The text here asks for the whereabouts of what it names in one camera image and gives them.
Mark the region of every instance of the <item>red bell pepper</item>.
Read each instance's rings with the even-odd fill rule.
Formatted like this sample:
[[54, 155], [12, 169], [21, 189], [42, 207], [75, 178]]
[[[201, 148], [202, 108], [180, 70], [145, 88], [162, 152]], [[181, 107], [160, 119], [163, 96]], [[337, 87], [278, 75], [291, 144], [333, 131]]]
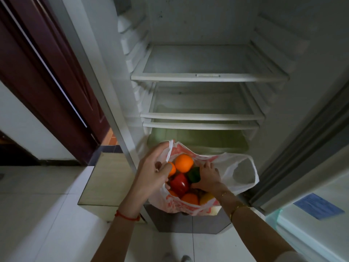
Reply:
[[180, 198], [190, 189], [189, 182], [183, 173], [179, 173], [170, 181], [170, 187]]

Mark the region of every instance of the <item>person's right hand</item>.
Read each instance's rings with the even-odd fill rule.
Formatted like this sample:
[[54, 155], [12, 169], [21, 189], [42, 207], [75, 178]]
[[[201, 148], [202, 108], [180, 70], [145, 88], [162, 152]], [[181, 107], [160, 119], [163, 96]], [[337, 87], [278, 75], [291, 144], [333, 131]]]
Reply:
[[215, 185], [221, 183], [218, 169], [209, 161], [206, 161], [205, 164], [198, 163], [198, 166], [200, 167], [201, 180], [198, 183], [193, 183], [191, 187], [212, 193]]

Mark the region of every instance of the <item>person's right arm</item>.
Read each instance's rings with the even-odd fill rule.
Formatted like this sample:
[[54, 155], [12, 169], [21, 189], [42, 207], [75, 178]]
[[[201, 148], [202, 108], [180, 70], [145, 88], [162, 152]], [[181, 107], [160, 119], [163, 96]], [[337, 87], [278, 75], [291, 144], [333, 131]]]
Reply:
[[241, 240], [257, 262], [273, 262], [282, 253], [294, 249], [257, 214], [246, 207], [237, 207], [239, 199], [220, 181], [218, 170], [213, 163], [206, 162], [200, 166], [201, 180], [192, 184], [211, 193], [221, 204]]

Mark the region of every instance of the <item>person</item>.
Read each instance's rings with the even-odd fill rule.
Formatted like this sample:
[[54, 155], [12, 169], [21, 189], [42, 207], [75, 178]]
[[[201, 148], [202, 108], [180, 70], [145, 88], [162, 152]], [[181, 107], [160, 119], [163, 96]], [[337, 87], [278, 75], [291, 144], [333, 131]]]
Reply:
[[[140, 161], [133, 184], [91, 262], [124, 261], [141, 207], [152, 193], [168, 181], [171, 164], [166, 163], [161, 168], [161, 163], [156, 161], [168, 147], [168, 141], [160, 143]], [[201, 180], [192, 184], [192, 188], [214, 195], [257, 262], [305, 261], [275, 230], [221, 183], [213, 163], [207, 161], [200, 165], [200, 177]]]

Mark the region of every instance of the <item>white plastic bag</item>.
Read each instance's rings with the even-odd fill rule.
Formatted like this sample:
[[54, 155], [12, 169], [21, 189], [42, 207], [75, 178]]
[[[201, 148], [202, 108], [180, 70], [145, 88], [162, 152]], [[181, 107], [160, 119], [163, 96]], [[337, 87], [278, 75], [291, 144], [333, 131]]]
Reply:
[[[215, 168], [219, 170], [222, 183], [224, 183], [235, 195], [254, 187], [259, 182], [256, 167], [252, 157], [249, 155], [235, 153], [199, 155], [193, 153], [180, 142], [173, 143], [173, 140], [169, 142], [169, 148], [163, 151], [157, 161], [161, 163], [173, 161], [178, 155], [183, 153], [193, 158], [195, 164], [197, 162], [210, 161], [214, 163]], [[239, 164], [241, 164], [241, 166], [243, 165], [243, 167], [241, 168], [239, 166], [239, 171], [234, 173]], [[209, 200], [202, 206], [189, 204], [181, 201], [177, 197], [173, 197], [165, 188], [165, 185], [163, 185], [159, 191], [151, 195], [148, 200], [151, 205], [165, 212], [176, 213], [182, 211], [192, 216], [212, 215], [213, 209], [216, 209], [212, 207], [220, 205], [215, 198]]]

